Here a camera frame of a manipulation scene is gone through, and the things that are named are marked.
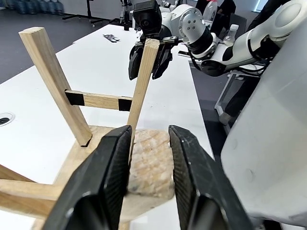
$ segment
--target gray floor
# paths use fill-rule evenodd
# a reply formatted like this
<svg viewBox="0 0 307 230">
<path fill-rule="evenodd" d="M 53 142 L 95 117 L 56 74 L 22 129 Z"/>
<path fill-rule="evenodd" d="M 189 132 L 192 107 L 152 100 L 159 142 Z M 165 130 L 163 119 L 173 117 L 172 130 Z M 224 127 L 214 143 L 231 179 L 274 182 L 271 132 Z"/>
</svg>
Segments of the gray floor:
<svg viewBox="0 0 307 230">
<path fill-rule="evenodd" d="M 34 26 L 45 27 L 58 52 L 105 24 L 98 23 L 93 28 L 84 18 L 63 21 L 58 15 L 21 15 L 16 11 L 0 10 L 0 84 L 33 65 L 18 35 L 19 31 Z"/>
</svg>

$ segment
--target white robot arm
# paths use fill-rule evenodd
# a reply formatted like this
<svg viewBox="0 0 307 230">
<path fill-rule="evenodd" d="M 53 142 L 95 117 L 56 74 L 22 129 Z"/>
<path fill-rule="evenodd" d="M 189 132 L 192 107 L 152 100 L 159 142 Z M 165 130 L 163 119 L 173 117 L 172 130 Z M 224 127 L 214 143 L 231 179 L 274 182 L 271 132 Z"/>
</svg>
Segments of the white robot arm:
<svg viewBox="0 0 307 230">
<path fill-rule="evenodd" d="M 162 13 L 162 25 L 172 36 L 178 36 L 201 70 L 210 76 L 221 74 L 257 59 L 276 55 L 289 34 L 307 17 L 307 2 L 292 0 L 280 7 L 267 21 L 240 36 L 227 46 L 202 23 L 201 12 L 189 5 L 180 5 L 171 13 Z"/>
<path fill-rule="evenodd" d="M 178 3 L 179 1 L 176 0 L 174 5 L 172 5 L 167 0 L 162 0 L 160 10 L 161 12 L 171 12 L 177 7 Z"/>
</svg>

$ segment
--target camera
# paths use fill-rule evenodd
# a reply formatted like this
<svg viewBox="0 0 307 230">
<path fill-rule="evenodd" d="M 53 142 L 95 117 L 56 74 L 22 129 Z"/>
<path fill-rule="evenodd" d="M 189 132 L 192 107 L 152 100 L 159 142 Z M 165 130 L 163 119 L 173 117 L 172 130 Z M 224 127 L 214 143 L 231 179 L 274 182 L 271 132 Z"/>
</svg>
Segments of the camera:
<svg viewBox="0 0 307 230">
<path fill-rule="evenodd" d="M 146 38 L 155 38 L 159 35 L 162 27 L 162 16 L 156 0 L 135 4 L 133 17 Z"/>
</svg>

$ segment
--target white table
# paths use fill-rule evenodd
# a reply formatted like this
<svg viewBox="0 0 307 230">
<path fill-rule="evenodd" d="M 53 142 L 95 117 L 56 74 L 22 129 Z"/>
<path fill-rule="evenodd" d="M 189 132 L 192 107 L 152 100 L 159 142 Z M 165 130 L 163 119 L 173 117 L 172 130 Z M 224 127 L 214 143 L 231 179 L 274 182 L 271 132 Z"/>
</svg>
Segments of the white table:
<svg viewBox="0 0 307 230">
<path fill-rule="evenodd" d="M 103 34 L 121 39 L 111 43 Z M 128 78 L 134 31 L 108 25 L 57 53 L 73 90 L 133 96 L 136 80 Z M 189 62 L 173 49 L 173 61 L 164 75 L 151 80 L 137 128 L 163 129 L 178 125 L 197 136 L 212 150 L 196 95 Z M 15 120 L 0 127 L 0 163 L 36 182 L 53 183 L 74 143 L 74 136 L 38 74 L 31 67 L 0 85 L 0 113 L 12 112 Z M 89 125 L 120 127 L 128 112 L 82 107 Z M 136 220 L 132 229 L 179 229 L 175 199 Z M 30 229 L 34 219 L 0 211 L 0 229 Z"/>
</svg>

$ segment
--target plastic bottle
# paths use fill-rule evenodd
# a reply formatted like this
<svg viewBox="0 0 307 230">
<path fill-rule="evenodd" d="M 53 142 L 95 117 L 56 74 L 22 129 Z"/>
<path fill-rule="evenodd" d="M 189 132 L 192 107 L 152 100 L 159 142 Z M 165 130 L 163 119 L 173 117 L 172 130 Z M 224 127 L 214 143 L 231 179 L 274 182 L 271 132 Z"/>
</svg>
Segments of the plastic bottle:
<svg viewBox="0 0 307 230">
<path fill-rule="evenodd" d="M 0 7 L 8 8 L 8 4 L 6 3 L 6 0 L 0 1 Z"/>
<path fill-rule="evenodd" d="M 203 23 L 211 29 L 212 23 L 217 13 L 217 0 L 207 0 L 210 1 L 203 12 Z"/>
<path fill-rule="evenodd" d="M 63 15 L 64 14 L 63 4 L 59 0 L 57 0 L 55 4 L 56 4 L 56 14 Z"/>
<path fill-rule="evenodd" d="M 49 13 L 56 14 L 56 3 L 53 0 L 49 0 L 49 2 L 47 3 L 49 8 Z"/>
<path fill-rule="evenodd" d="M 15 8 L 17 8 L 14 0 L 6 0 L 6 4 L 10 10 L 15 10 Z"/>
<path fill-rule="evenodd" d="M 36 9 L 36 12 L 37 13 L 40 13 L 40 6 L 39 6 L 39 1 L 38 0 L 31 0 L 33 3 L 34 3 L 34 5 L 35 5 L 35 9 Z"/>
<path fill-rule="evenodd" d="M 17 0 L 16 1 L 16 10 L 20 14 L 26 14 L 27 13 L 27 6 L 24 0 Z"/>
<path fill-rule="evenodd" d="M 25 2 L 28 14 L 37 14 L 34 2 L 28 0 Z"/>
<path fill-rule="evenodd" d="M 236 25 L 236 24 L 232 24 L 230 26 L 229 32 L 223 40 L 224 44 L 226 46 L 233 46 L 234 45 L 235 40 L 236 40 L 235 36 L 236 36 L 236 32 L 237 32 L 238 28 L 239 28 L 239 26 Z"/>
<path fill-rule="evenodd" d="M 48 13 L 48 4 L 44 0 L 39 0 L 39 6 L 42 13 Z"/>
</svg>

